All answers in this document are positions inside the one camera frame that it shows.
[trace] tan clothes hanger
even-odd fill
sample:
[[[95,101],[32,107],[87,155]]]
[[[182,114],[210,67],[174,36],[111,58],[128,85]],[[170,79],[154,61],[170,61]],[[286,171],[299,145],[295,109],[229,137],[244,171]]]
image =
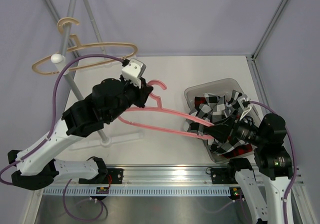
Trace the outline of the tan clothes hanger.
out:
[[[57,23],[57,29],[60,32],[60,34],[64,33],[64,24],[66,23],[72,23],[75,25],[79,25],[80,22],[72,17],[64,17],[61,18],[58,23]],[[133,57],[134,55],[136,55],[136,53],[138,52],[138,47],[133,44],[133,43],[125,43],[125,42],[94,42],[94,43],[88,43],[88,44],[81,44],[78,36],[76,34],[71,34],[70,38],[72,38],[75,42],[75,46],[73,47],[69,47],[66,52],[70,53],[70,52],[74,52],[74,51],[78,51],[78,50],[82,50],[82,49],[86,49],[86,48],[100,48],[100,47],[129,47],[133,49],[133,52],[130,53],[129,55],[125,55],[121,58],[125,59],[125,58],[130,58]],[[53,74],[58,74],[59,71],[49,71],[49,72],[44,72],[38,69],[38,67],[49,61],[52,55],[49,55],[41,60],[38,60],[36,63],[34,63],[32,65],[32,70],[36,73],[39,73],[41,75],[53,75]],[[114,62],[114,60],[103,60],[100,62],[96,62],[96,63],[92,63],[92,64],[88,64],[88,65],[83,65],[83,66],[76,66],[76,67],[72,67],[69,69],[69,71],[76,71],[76,70],[80,70],[80,69],[86,69],[86,68],[92,68],[92,67],[96,67],[99,65],[103,65],[103,64],[107,64],[107,63],[111,63]]]

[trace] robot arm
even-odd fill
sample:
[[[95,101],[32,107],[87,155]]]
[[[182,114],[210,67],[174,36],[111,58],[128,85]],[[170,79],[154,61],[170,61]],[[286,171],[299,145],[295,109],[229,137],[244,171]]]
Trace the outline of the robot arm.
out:
[[[57,180],[87,179],[101,183],[108,170],[101,158],[87,161],[63,161],[55,157],[73,143],[110,124],[131,105],[145,107],[153,87],[146,84],[142,74],[146,66],[136,60],[128,60],[122,69],[120,80],[108,78],[92,88],[92,94],[75,102],[56,123],[52,136],[35,153],[26,154],[46,139],[48,133],[29,148],[8,153],[9,163],[16,164],[17,171],[11,175],[12,184],[28,190],[47,187]]]
[[[228,118],[205,127],[204,133],[213,136],[221,143],[233,139],[244,140],[257,148],[254,150],[254,160],[262,174],[265,186],[266,202],[257,186],[250,162],[245,158],[232,159],[228,163],[229,177],[235,179],[241,187],[248,207],[252,223],[283,224],[283,202],[287,202],[288,223],[293,223],[291,194],[284,200],[285,190],[293,177],[290,155],[283,147],[287,135],[285,120],[274,113],[265,115],[259,127],[253,120],[244,117],[249,109],[246,97],[238,100],[240,111],[235,111]]]

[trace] gray wall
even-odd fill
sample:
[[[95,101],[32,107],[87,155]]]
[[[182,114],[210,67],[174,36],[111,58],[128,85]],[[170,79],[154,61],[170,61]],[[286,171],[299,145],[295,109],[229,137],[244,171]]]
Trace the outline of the gray wall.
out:
[[[7,152],[29,147],[49,130],[56,76],[32,71],[32,64],[57,51],[60,35],[42,0],[0,0],[0,168]],[[61,114],[68,88],[62,80],[57,107]],[[14,169],[3,175],[10,180]],[[0,184],[0,223],[17,224],[27,191]]]
[[[89,0],[106,42],[133,42],[140,56],[251,54],[281,0]],[[53,0],[65,13],[69,0]],[[73,31],[95,42],[82,0]]]
[[[320,204],[319,6],[320,0],[291,0],[257,59],[271,105],[291,130],[314,210]]]

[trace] checkered cloth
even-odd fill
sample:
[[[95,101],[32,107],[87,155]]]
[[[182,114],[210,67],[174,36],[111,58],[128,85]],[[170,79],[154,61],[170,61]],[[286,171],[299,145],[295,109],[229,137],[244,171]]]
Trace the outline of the checkered cloth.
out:
[[[204,93],[203,95],[204,97],[196,96],[194,98],[194,109],[191,110],[189,115],[215,123],[229,117],[240,107],[237,99],[242,96],[242,93],[233,90],[230,101],[227,101],[224,95],[218,96],[211,93]],[[201,136],[204,135],[204,125],[189,119],[185,121],[183,129],[186,132],[196,133]],[[217,155],[229,153],[239,146],[248,144],[239,139],[226,142],[225,144],[220,143],[215,139],[202,141],[209,146],[211,152]]]

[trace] hanger hook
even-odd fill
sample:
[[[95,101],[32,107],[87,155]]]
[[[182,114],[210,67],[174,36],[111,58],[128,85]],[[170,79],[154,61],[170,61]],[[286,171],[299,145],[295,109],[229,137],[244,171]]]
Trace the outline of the hanger hook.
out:
[[[159,87],[162,88],[162,90],[166,90],[167,89],[167,86],[166,84],[164,84],[162,81],[160,80],[151,80],[147,83],[147,85],[149,86],[154,86],[154,85],[157,85]],[[162,109],[162,101],[161,101],[161,97],[158,96],[158,95],[155,95],[153,94],[152,92],[150,93],[150,97],[154,100],[156,100],[156,104],[158,106],[158,108]]]
[[[64,33],[64,24],[67,24],[67,23],[72,23],[72,24],[75,24],[75,25],[79,25],[80,22],[75,19],[75,18],[72,18],[72,17],[64,17],[64,18],[61,18],[58,23],[56,24],[56,28],[58,29],[58,31],[60,32],[60,34],[63,34]]]

